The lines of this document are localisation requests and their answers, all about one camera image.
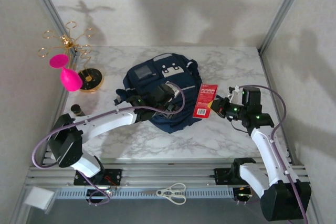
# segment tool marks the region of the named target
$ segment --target pink cup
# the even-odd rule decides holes
[[[74,70],[64,67],[68,61],[68,56],[61,54],[53,56],[49,64],[52,68],[62,68],[60,78],[63,86],[68,91],[76,91],[82,87],[83,81]]]

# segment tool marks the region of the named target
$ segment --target backpack strap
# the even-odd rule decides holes
[[[163,59],[163,58],[168,57],[168,56],[166,56],[166,57],[160,57],[160,56],[163,56],[163,55],[174,55],[174,54],[171,53],[171,52],[165,52],[164,54],[160,54],[160,55],[155,56],[152,60],[160,60],[161,58]]]
[[[114,99],[114,105],[118,105],[127,100],[128,97],[132,95],[137,95],[135,88],[132,86],[132,83],[128,77],[128,73],[126,74],[125,78],[123,79],[123,84],[125,89],[117,89],[115,92],[119,97]]]
[[[200,79],[200,72],[198,71],[198,64],[195,60],[190,60],[187,63],[187,69],[189,69],[190,73],[193,75],[194,78]]]

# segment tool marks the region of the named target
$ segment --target white scissors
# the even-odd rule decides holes
[[[142,191],[142,194],[156,194],[159,197],[164,197],[168,200],[170,200],[172,203],[176,204],[176,205],[183,205],[187,199],[185,198],[184,195],[182,194],[176,194],[176,193],[183,193],[186,189],[186,186],[183,183],[176,183],[166,189],[162,189],[162,190],[153,190],[153,191]],[[174,200],[174,198],[180,198],[183,199],[183,202],[177,202]]]

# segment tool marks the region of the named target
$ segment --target white wall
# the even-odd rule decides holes
[[[0,0],[0,223],[9,222],[58,102],[59,71],[36,54],[55,45],[42,38],[52,28],[38,0]]]
[[[335,10],[336,0],[296,0],[265,55],[325,224],[336,223]]]
[[[52,0],[98,46],[259,46],[283,0]]]

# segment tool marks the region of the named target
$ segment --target white block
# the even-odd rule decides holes
[[[34,186],[26,198],[25,204],[46,210],[51,203],[54,194],[54,191]]]

